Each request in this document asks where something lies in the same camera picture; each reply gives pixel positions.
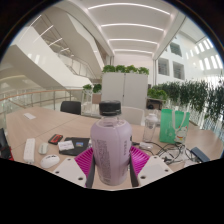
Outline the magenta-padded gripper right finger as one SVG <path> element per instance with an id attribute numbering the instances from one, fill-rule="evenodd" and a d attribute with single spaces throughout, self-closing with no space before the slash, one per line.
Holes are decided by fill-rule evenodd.
<path id="1" fill-rule="evenodd" d="M 131 147 L 130 178 L 133 187 L 143 187 L 172 173 L 160 157 L 149 156 L 140 149 Z"/>

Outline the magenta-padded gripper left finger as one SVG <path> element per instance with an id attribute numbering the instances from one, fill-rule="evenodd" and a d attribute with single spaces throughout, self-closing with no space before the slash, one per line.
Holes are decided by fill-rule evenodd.
<path id="1" fill-rule="evenodd" d="M 75 158 L 66 158 L 53 173 L 84 188 L 91 188 L 95 176 L 93 149 L 83 151 Z"/>

